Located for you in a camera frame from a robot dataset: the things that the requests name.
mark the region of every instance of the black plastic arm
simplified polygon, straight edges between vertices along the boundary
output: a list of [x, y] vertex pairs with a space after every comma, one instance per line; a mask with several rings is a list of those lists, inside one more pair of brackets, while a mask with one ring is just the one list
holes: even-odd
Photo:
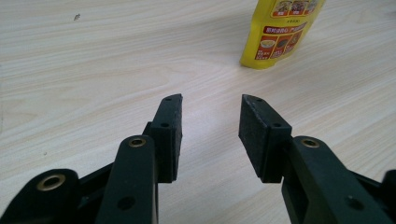
[[158, 183], [177, 179], [181, 94], [165, 97], [142, 135], [123, 140], [114, 163], [78, 179], [67, 169], [29, 181], [0, 223], [158, 223]]
[[382, 184], [348, 171], [322, 141], [290, 136], [263, 99], [243, 95], [239, 136], [263, 183], [279, 183], [292, 223], [392, 223], [395, 171]]

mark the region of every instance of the screw hole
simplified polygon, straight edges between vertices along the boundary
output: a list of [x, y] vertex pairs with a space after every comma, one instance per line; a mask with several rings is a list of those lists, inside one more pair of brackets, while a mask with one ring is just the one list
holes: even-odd
[[142, 147], [146, 144], [146, 140], [143, 138], [134, 138], [129, 141], [130, 147]]
[[134, 206], [134, 197], [124, 197], [119, 200], [117, 207], [122, 210], [128, 210]]
[[306, 147], [319, 147], [319, 143], [314, 139], [305, 138], [301, 142]]
[[346, 197], [346, 204], [356, 210], [363, 210], [364, 204], [361, 201], [357, 200], [356, 198], [352, 197], [351, 195]]
[[64, 181], [66, 180], [66, 177], [61, 174], [56, 174], [56, 175], [49, 175], [42, 179], [40, 182], [37, 184], [37, 189], [41, 191], [49, 191], [52, 189], [57, 189], [59, 188]]

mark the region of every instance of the wooden table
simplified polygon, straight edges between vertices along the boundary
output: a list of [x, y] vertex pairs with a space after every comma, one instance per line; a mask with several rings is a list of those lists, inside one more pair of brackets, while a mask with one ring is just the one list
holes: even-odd
[[0, 211], [44, 171], [114, 161], [174, 93], [184, 138], [161, 223], [290, 222], [237, 136], [243, 93], [348, 169], [377, 181], [395, 169], [396, 2], [328, 0], [297, 51], [261, 71], [238, 62], [256, 4], [2, 0]]

